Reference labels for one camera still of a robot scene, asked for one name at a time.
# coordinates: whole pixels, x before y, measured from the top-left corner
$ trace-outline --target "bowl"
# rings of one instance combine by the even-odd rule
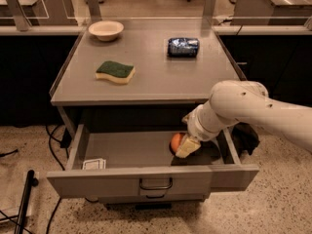
[[[90,25],[89,32],[100,41],[113,41],[124,30],[124,25],[118,21],[102,20]]]

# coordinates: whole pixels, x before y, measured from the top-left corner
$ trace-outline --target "terrazzo floor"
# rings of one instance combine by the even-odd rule
[[[118,6],[106,9],[104,6]],[[103,15],[119,16],[122,3],[134,17],[179,15],[200,17],[203,0],[106,0]],[[84,17],[83,0],[74,6]],[[217,15],[231,15],[233,5],[218,0]],[[64,127],[55,133],[61,138]],[[136,210],[135,205],[115,205],[110,209],[85,199],[63,199],[50,226],[53,234],[85,233],[312,233],[312,155],[285,140],[256,129],[259,147],[252,156],[244,153],[243,164],[256,164],[259,173],[243,192],[212,193],[205,202],[176,202],[170,209]],[[52,140],[60,161],[66,152]],[[60,166],[49,150],[45,126],[0,127],[0,153],[19,152],[0,158],[0,210],[18,207],[26,174],[35,171],[39,185],[31,191],[26,228],[35,234],[46,233],[51,214],[59,199],[46,180],[47,171]],[[0,233],[14,233],[15,225],[0,222]]]

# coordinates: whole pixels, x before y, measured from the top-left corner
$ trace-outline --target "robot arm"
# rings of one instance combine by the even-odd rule
[[[312,152],[312,108],[271,99],[265,87],[256,82],[217,83],[209,100],[183,121],[188,134],[175,153],[181,158],[197,150],[200,141],[209,141],[239,122],[261,127]]]

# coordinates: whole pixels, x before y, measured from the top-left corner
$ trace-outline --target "sponge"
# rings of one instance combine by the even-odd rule
[[[96,77],[97,79],[106,79],[118,84],[128,84],[135,72],[133,65],[108,60],[97,69]]]

